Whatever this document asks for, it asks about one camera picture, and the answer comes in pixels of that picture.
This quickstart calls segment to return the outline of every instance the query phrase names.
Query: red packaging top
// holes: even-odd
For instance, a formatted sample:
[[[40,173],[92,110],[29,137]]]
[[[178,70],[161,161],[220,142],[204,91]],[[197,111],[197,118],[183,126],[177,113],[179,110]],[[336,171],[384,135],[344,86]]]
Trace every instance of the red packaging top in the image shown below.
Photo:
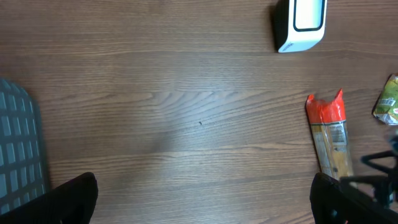
[[[333,123],[346,119],[343,89],[337,92],[335,99],[331,102],[315,100],[313,95],[309,95],[305,107],[311,124]]]

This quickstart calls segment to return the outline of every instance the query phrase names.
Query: wooden table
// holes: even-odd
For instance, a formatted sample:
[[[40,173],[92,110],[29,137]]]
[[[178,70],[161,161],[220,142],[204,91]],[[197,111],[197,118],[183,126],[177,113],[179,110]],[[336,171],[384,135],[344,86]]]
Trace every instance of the wooden table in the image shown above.
[[[41,105],[53,187],[91,171],[92,223],[311,223],[307,95],[344,90],[356,174],[398,72],[398,1],[329,0],[274,50],[274,0],[0,0],[0,74]]]

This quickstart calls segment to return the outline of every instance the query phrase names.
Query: green packet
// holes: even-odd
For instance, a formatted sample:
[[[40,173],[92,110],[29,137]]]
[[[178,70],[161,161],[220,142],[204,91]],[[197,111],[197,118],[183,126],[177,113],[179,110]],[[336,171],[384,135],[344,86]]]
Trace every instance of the green packet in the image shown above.
[[[373,116],[388,125],[398,125],[398,73],[392,74],[381,93]]]

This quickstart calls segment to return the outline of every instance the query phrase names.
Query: pasta package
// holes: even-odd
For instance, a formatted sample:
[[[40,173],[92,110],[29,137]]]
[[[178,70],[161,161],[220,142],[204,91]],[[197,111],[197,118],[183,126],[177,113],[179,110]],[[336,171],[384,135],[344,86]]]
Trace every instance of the pasta package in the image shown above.
[[[340,179],[353,175],[348,147],[343,90],[331,102],[308,96],[306,105],[321,171]]]
[[[398,125],[398,73],[392,74],[381,93],[373,116],[388,125]]]

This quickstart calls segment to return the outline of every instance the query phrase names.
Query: white speaker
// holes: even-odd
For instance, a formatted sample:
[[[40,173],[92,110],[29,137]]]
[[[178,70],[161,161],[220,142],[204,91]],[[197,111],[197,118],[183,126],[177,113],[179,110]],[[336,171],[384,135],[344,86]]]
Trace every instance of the white speaker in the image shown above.
[[[280,0],[274,11],[275,46],[279,53],[308,50],[325,33],[327,0]]]

